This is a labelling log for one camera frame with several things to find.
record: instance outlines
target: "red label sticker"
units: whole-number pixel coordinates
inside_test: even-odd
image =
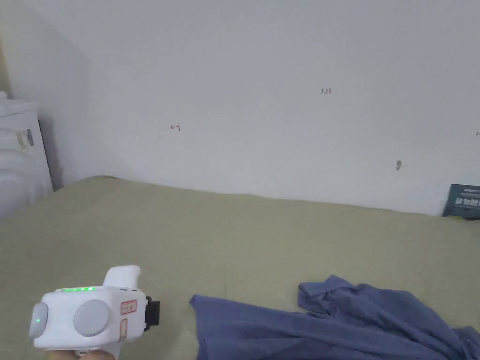
[[[137,300],[126,301],[120,305],[120,315],[137,311]]]
[[[128,328],[128,319],[123,319],[120,321],[120,341],[125,341],[127,339],[127,328]]]

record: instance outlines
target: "hand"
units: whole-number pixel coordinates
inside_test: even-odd
[[[73,350],[47,351],[47,360],[78,360]],[[95,350],[87,352],[80,359],[82,360],[115,360],[112,354],[105,351]]]

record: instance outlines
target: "white handheld device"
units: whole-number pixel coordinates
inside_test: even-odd
[[[160,302],[137,289],[140,268],[111,268],[102,286],[62,288],[33,308],[30,337],[36,348],[104,350],[118,359],[122,342],[158,325]]]

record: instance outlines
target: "label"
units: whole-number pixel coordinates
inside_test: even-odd
[[[480,186],[452,184],[444,216],[480,220]]]
[[[120,305],[120,315],[137,311],[137,300],[126,301]]]
[[[123,319],[120,321],[120,341],[125,341],[127,339],[127,329],[128,329],[128,319]]]

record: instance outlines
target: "bed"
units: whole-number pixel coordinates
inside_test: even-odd
[[[0,221],[3,359],[42,359],[32,306],[137,264],[160,326],[123,359],[194,359],[193,294],[298,311],[297,285],[330,274],[404,289],[451,326],[480,329],[480,222],[226,195],[95,177]]]

